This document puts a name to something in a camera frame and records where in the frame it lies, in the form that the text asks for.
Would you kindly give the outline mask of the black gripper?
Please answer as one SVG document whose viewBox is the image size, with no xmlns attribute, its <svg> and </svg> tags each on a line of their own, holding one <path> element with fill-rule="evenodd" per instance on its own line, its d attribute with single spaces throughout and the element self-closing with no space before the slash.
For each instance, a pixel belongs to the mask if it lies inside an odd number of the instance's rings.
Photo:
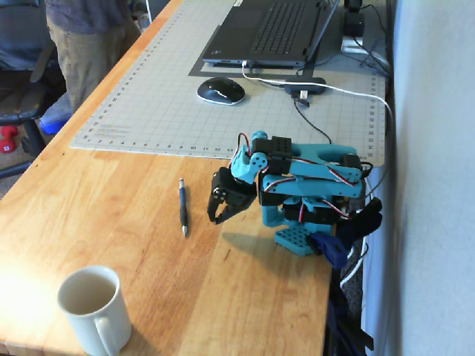
<svg viewBox="0 0 475 356">
<path fill-rule="evenodd" d="M 209 219 L 215 225 L 224 223 L 245 211 L 257 196 L 256 183 L 241 182 L 232 176 L 229 168 L 220 168 L 212 177 L 211 193 L 207 206 Z M 220 204 L 222 211 L 216 215 Z"/>
</svg>

